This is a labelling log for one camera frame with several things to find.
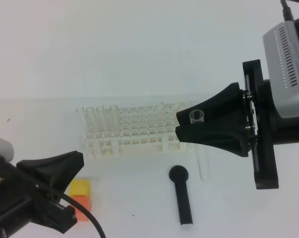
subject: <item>yellow sponge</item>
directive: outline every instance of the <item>yellow sponge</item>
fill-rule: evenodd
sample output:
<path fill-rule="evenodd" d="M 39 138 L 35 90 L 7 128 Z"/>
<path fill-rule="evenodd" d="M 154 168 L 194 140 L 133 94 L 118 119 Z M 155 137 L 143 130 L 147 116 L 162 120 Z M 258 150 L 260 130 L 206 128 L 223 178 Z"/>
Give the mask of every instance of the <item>yellow sponge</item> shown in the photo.
<path fill-rule="evenodd" d="M 90 197 L 90 182 L 87 179 L 74 179 L 70 183 L 69 196 Z"/>

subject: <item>white background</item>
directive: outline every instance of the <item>white background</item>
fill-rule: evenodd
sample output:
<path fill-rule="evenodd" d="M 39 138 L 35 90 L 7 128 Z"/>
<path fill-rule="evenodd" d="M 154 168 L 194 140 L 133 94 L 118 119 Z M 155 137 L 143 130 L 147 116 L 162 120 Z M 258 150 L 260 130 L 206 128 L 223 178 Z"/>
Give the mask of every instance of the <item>white background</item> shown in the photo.
<path fill-rule="evenodd" d="M 279 0 L 0 0 L 0 99 L 217 93 L 244 61 L 268 78 L 282 20 Z"/>
<path fill-rule="evenodd" d="M 289 5 L 299 17 L 299 4 Z M 200 93 L 204 100 L 231 82 L 243 87 L 244 61 L 261 59 L 268 78 L 262 35 L 282 21 L 281 11 L 278 0 L 0 1 L 0 99 Z M 0 136 L 15 147 L 13 163 L 80 150 L 67 111 L 78 103 L 59 103 L 60 113 L 50 111 L 54 104 L 0 102 Z M 88 167 L 93 213 L 107 237 L 299 238 L 299 144 L 275 147 L 280 189 L 270 191 L 255 189 L 250 158 L 201 148 L 211 172 L 203 182 L 194 158 Z M 174 164 L 190 173 L 193 226 L 178 222 L 166 176 Z M 15 235 L 48 236 L 98 237 L 89 224 L 64 236 L 29 224 Z"/>

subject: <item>orange sponge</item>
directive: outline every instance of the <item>orange sponge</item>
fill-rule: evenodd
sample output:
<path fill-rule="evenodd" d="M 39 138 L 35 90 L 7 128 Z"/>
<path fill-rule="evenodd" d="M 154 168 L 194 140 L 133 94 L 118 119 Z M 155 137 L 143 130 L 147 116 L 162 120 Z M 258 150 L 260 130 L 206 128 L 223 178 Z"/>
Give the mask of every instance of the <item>orange sponge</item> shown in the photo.
<path fill-rule="evenodd" d="M 72 196 L 71 198 L 74 199 L 76 202 L 80 203 L 89 212 L 91 211 L 91 202 L 88 196 Z M 86 217 L 86 215 L 83 214 L 81 211 L 79 211 L 77 208 L 75 208 L 75 211 L 76 211 L 76 217 L 78 221 L 87 222 L 89 220 Z"/>

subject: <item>empty test tube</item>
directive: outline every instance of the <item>empty test tube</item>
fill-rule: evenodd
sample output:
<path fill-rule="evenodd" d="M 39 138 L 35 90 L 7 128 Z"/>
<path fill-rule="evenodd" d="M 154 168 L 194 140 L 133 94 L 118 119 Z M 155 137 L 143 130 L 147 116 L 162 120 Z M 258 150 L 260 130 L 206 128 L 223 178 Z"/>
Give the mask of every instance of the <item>empty test tube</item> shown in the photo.
<path fill-rule="evenodd" d="M 189 118 L 191 123 L 204 122 L 204 113 L 200 109 L 195 109 L 189 113 Z"/>
<path fill-rule="evenodd" d="M 86 134 L 86 131 L 87 131 L 87 122 L 86 122 L 85 109 L 80 107 L 80 108 L 76 109 L 76 112 L 77 112 L 77 115 L 79 117 L 82 130 L 83 130 L 84 134 Z"/>

